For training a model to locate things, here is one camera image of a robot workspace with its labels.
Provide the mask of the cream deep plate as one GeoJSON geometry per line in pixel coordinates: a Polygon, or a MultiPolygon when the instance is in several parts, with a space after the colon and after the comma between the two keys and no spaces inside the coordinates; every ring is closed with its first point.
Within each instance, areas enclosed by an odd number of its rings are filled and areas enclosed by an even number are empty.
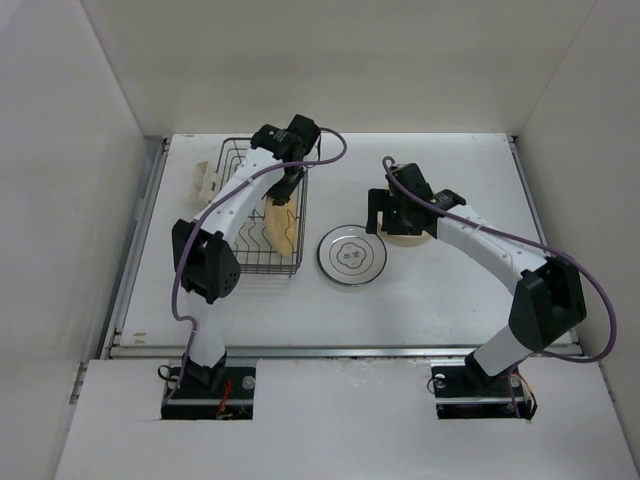
{"type": "Polygon", "coordinates": [[[410,225],[406,215],[399,209],[396,199],[388,191],[385,211],[378,214],[378,232],[391,243],[400,246],[417,246],[432,240],[426,231],[420,234],[409,233],[410,225]]]}

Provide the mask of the yellow shallow plate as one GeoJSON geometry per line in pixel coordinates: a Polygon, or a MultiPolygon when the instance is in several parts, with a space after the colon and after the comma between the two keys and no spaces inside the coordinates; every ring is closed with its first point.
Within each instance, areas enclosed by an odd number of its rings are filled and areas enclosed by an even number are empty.
{"type": "Polygon", "coordinates": [[[288,203],[277,206],[270,197],[265,204],[266,232],[272,248],[282,257],[291,258],[297,242],[297,206],[291,198],[288,203]]]}

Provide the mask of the white plate thin green rim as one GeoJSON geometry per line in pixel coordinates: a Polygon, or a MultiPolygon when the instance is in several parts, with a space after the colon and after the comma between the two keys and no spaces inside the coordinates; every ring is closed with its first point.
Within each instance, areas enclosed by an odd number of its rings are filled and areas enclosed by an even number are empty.
{"type": "Polygon", "coordinates": [[[375,281],[387,264],[387,248],[364,226],[346,224],[329,230],[316,248],[316,264],[332,283],[359,287],[375,281]]]}

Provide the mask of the grey wire dish rack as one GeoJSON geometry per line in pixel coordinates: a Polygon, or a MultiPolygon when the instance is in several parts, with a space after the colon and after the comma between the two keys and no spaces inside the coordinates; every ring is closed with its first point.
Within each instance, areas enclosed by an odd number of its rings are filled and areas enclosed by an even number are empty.
{"type": "MultiPolygon", "coordinates": [[[[215,193],[240,167],[249,147],[249,137],[231,136],[222,141],[215,168],[215,193]]],[[[291,277],[297,273],[303,258],[307,187],[308,175],[304,174],[287,204],[276,206],[272,199],[264,196],[247,217],[233,246],[242,274],[291,277]],[[283,224],[284,218],[279,219],[278,224],[285,227],[283,234],[288,241],[289,256],[283,256],[271,242],[269,220],[274,220],[275,217],[266,212],[273,208],[279,214],[287,214],[286,224],[283,224]]]]}

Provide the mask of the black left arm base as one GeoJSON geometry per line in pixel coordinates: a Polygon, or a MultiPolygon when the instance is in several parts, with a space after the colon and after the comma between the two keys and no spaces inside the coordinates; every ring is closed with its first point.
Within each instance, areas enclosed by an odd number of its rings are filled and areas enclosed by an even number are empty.
{"type": "Polygon", "coordinates": [[[257,362],[226,356],[213,367],[191,359],[181,365],[157,369],[164,382],[161,401],[163,420],[251,420],[256,389],[257,362]]]}

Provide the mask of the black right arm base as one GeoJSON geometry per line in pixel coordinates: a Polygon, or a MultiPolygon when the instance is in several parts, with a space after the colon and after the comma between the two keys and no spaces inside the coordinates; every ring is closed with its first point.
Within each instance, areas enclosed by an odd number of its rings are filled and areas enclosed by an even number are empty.
{"type": "Polygon", "coordinates": [[[427,384],[439,420],[519,419],[531,421],[538,402],[517,367],[479,379],[466,365],[434,362],[427,384]]]}

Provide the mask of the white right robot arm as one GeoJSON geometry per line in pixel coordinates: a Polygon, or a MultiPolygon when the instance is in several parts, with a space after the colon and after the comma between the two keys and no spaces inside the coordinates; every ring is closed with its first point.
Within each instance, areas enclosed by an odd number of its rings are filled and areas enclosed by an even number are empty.
{"type": "Polygon", "coordinates": [[[467,255],[511,294],[506,325],[475,349],[463,369],[465,386],[477,394],[500,375],[581,323],[587,314],[575,265],[540,244],[497,230],[457,193],[434,192],[415,163],[382,160],[388,189],[372,190],[369,215],[392,216],[392,233],[425,232],[467,255]]]}

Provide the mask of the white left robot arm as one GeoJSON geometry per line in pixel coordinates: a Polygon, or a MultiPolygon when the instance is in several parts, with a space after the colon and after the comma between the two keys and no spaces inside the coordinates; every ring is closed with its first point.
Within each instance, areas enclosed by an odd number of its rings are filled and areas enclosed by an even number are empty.
{"type": "Polygon", "coordinates": [[[223,387],[226,348],[209,340],[206,321],[179,312],[179,292],[194,293],[209,305],[231,294],[241,274],[233,246],[244,223],[260,201],[283,204],[291,198],[306,169],[322,162],[313,153],[321,135],[314,120],[299,114],[285,128],[263,125],[211,202],[192,220],[178,220],[172,227],[171,313],[190,325],[178,377],[188,378],[201,396],[213,396],[223,387]]]}

